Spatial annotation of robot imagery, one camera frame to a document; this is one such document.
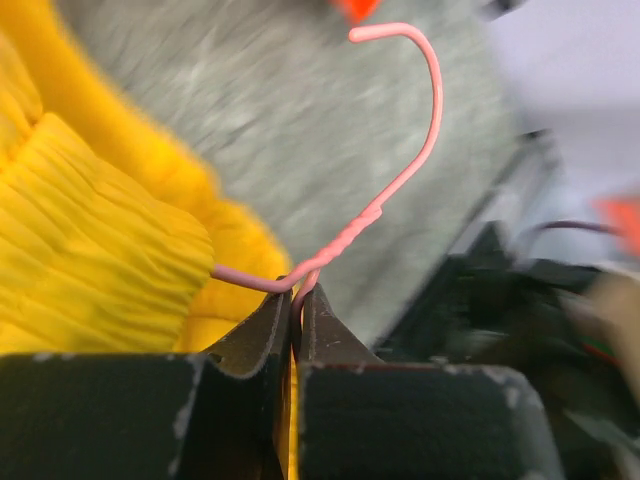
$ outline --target gray surface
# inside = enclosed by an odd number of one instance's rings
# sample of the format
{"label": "gray surface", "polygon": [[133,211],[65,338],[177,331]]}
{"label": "gray surface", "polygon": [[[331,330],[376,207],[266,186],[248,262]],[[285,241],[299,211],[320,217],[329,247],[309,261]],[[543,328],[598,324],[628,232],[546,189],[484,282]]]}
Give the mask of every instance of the gray surface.
{"label": "gray surface", "polygon": [[[219,170],[296,261],[313,254],[418,151],[430,84],[404,39],[351,45],[328,0],[64,0],[96,61]],[[370,343],[403,308],[514,150],[470,0],[382,4],[439,54],[435,154],[321,282]]]}

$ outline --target pink wire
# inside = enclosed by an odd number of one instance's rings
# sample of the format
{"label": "pink wire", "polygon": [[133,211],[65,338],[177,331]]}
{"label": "pink wire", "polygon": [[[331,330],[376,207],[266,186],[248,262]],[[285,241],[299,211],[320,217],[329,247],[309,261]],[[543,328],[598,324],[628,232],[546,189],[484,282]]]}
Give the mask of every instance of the pink wire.
{"label": "pink wire", "polygon": [[433,47],[417,28],[406,23],[386,23],[356,27],[349,31],[349,40],[353,43],[367,42],[378,38],[402,35],[411,39],[422,51],[427,60],[433,86],[433,108],[431,125],[422,149],[416,158],[375,197],[369,205],[351,220],[338,236],[321,248],[312,258],[297,265],[289,275],[280,280],[267,280],[247,273],[239,272],[224,265],[217,265],[211,277],[242,287],[270,293],[282,293],[294,287],[305,275],[306,278],[293,301],[294,319],[300,320],[304,297],[309,293],[320,275],[320,270],[328,265],[356,239],[362,231],[378,220],[382,215],[382,205],[409,180],[427,160],[436,143],[442,123],[443,93],[440,65]]}

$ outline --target red object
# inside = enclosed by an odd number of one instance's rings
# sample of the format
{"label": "red object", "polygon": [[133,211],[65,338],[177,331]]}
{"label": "red object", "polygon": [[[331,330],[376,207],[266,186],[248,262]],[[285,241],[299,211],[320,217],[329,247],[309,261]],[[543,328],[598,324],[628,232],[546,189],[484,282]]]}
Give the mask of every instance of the red object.
{"label": "red object", "polygon": [[627,250],[640,256],[640,197],[607,199],[598,206],[618,231]]}
{"label": "red object", "polygon": [[333,0],[333,3],[344,12],[352,25],[358,25],[374,12],[380,0]]}

